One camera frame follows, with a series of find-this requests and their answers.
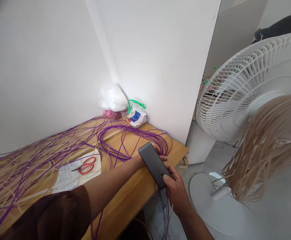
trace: hand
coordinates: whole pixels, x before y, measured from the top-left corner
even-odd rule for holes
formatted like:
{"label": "hand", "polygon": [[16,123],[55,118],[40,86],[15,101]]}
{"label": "hand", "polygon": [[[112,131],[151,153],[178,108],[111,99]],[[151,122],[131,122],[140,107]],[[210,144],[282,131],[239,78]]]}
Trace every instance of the hand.
{"label": "hand", "polygon": [[163,175],[163,180],[166,184],[166,194],[168,195],[170,205],[173,205],[173,211],[180,218],[181,215],[186,214],[189,211],[195,211],[190,202],[188,194],[186,192],[184,182],[180,174],[170,163],[164,163],[165,167],[171,174],[172,178],[168,175]]}
{"label": "hand", "polygon": [[[160,154],[160,150],[159,150],[159,148],[158,148],[156,145],[153,145],[153,147],[155,148],[155,150],[157,151],[157,153]],[[166,156],[162,156],[162,155],[161,155],[161,156],[160,156],[160,159],[161,159],[162,162],[166,162],[166,161],[168,160],[168,157],[166,157]],[[145,165],[145,163],[144,163],[142,157],[140,156],[140,154],[136,155],[136,156],[132,159],[132,161],[133,161],[133,160],[134,160],[135,162],[138,163],[138,168],[146,167],[146,165]]]}

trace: brown sleeve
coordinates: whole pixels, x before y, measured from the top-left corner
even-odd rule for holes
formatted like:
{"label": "brown sleeve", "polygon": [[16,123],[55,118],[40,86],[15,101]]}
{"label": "brown sleeve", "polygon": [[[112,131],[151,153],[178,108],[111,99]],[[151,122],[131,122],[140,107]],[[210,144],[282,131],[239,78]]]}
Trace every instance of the brown sleeve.
{"label": "brown sleeve", "polygon": [[3,239],[81,239],[91,224],[84,186],[36,201],[3,234]]}

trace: fan base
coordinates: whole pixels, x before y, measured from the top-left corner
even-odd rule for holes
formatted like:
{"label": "fan base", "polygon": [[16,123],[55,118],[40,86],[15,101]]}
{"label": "fan base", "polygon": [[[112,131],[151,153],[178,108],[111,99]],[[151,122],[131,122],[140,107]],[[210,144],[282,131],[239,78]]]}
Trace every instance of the fan base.
{"label": "fan base", "polygon": [[236,236],[245,225],[242,206],[229,194],[214,201],[215,192],[210,179],[204,173],[195,175],[190,181],[190,197],[200,217],[220,233]]}

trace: black object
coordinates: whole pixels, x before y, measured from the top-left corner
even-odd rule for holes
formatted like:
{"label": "black object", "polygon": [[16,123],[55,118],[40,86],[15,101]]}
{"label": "black object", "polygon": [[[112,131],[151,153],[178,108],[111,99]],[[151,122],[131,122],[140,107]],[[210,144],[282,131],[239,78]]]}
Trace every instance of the black object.
{"label": "black object", "polygon": [[287,33],[291,33],[291,15],[281,19],[268,28],[259,28],[254,34],[255,40],[253,43],[259,42],[261,39],[263,40]]}
{"label": "black object", "polygon": [[142,147],[140,147],[139,154],[145,162],[145,165],[148,167],[159,189],[165,188],[163,175],[166,174],[169,177],[171,177],[171,175],[166,169],[164,163],[161,161],[160,156],[158,155],[152,144],[150,142],[147,142]]}

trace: gray device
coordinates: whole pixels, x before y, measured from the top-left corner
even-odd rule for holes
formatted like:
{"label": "gray device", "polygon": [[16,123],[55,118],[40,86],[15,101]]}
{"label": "gray device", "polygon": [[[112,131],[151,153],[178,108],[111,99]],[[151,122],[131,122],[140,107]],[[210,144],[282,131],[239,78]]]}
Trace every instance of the gray device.
{"label": "gray device", "polygon": [[142,147],[140,147],[138,151],[159,189],[165,188],[163,175],[166,174],[171,177],[171,174],[168,172],[164,163],[161,161],[160,156],[155,148],[150,142],[147,142]]}

